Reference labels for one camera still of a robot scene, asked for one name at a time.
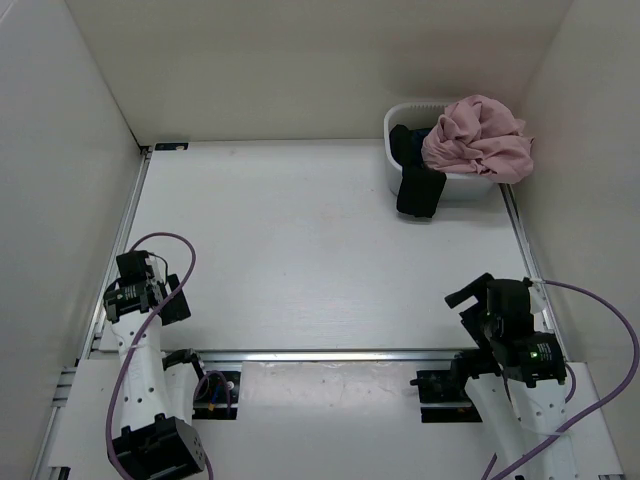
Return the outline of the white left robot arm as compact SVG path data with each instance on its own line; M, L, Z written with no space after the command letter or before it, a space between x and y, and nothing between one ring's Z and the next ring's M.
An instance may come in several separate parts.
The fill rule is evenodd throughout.
M107 455L124 479L186 479L206 469L192 413L210 377L194 350L164 355L160 348L162 327L191 316L185 295L177 293L145 323L178 285L175 274L166 281L153 273L122 274L103 296L122 368L108 408Z

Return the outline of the pink trousers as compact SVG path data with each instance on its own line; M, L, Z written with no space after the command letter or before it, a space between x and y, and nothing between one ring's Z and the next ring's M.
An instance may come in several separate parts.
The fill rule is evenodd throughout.
M472 95L449 108L449 116L444 117L445 138L463 139L478 152L480 164L495 183L516 184L533 172L533 139L524 133L526 123L503 103ZM450 172L449 165L439 167L430 158L424 162L433 170Z

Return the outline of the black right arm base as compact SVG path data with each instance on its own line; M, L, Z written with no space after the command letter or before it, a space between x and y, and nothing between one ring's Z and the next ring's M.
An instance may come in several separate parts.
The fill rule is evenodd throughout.
M422 424L481 423L481 416L464 390L456 359L447 369L418 370L409 385L417 389Z

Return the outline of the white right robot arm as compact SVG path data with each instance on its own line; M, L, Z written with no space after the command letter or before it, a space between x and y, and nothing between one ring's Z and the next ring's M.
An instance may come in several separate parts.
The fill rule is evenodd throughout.
M493 479L576 479L567 419L568 372L552 333L536 329L528 280L485 273L445 299L465 301L461 324L476 349L452 362L449 387L471 400L496 457Z

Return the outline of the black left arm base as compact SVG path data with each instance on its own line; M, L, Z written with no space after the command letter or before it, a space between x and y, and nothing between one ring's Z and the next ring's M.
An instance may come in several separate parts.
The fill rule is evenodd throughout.
M242 386L242 364L205 359L201 362L204 383L194 400L193 419L234 421L237 419Z

